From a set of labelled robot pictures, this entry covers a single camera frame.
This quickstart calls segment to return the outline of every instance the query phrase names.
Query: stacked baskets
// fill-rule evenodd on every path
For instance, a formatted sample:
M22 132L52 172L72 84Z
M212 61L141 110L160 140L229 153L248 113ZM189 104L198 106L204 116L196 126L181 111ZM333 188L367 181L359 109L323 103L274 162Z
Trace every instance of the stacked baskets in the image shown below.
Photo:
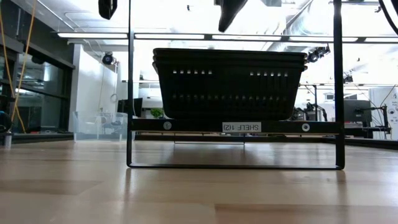
M307 54L154 49L165 114L174 119L289 119Z

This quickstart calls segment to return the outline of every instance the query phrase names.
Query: hardwood floor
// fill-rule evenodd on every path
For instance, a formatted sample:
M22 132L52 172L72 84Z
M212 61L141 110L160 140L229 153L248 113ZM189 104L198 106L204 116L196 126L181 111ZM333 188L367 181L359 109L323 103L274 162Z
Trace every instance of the hardwood floor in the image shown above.
M135 142L136 162L333 164L334 145ZM128 169L125 144L0 149L0 223L398 223L398 152L344 171Z

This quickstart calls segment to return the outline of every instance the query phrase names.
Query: black metal frame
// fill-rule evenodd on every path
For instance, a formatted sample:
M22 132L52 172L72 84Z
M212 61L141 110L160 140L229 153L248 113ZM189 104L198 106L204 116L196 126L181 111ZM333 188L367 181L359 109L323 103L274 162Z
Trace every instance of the black metal frame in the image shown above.
M132 131L171 131L171 132L222 132L223 121L132 119L127 126L127 166L131 168L181 168L181 169L298 169L298 170L341 170L345 167L345 130L343 104L343 31L341 21L341 0L333 1L334 16L334 53L335 53L335 113L336 122L304 122L310 129L305 131L302 122L261 121L263 133L285 134L329 134L336 136L335 166L254 166L254 165L203 165L203 164L136 164L132 163ZM129 1L129 80L128 80L128 118L133 112L133 56L134 31L132 29L131 0Z

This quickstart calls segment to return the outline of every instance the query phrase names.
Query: white label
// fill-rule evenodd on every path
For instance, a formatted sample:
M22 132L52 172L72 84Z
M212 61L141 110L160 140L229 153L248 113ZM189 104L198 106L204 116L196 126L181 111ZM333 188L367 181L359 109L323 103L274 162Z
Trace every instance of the white label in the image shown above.
M223 122L224 133L260 133L261 122Z

